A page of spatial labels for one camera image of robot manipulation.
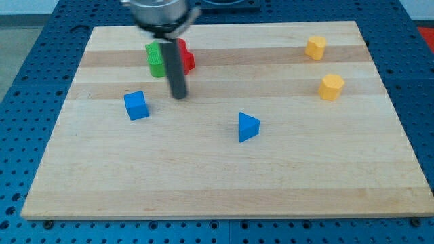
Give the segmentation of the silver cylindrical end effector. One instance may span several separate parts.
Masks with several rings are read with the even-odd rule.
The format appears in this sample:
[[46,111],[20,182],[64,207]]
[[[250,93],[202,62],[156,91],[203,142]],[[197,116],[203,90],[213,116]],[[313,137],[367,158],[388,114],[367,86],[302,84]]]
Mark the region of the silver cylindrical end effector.
[[200,7],[186,0],[120,0],[131,11],[136,25],[157,39],[175,39],[201,15]]

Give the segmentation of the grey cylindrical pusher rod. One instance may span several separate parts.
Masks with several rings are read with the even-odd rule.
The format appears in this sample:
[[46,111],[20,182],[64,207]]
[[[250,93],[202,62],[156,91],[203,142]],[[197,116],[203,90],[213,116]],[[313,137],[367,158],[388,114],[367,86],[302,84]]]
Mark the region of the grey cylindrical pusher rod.
[[164,39],[159,46],[172,97],[175,99],[186,98],[187,86],[178,41],[176,39]]

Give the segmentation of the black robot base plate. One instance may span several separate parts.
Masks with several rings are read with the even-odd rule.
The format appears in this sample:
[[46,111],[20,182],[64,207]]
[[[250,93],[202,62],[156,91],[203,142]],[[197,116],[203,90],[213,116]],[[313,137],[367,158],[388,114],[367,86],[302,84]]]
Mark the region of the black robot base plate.
[[189,5],[202,9],[260,9],[261,0],[188,0]]

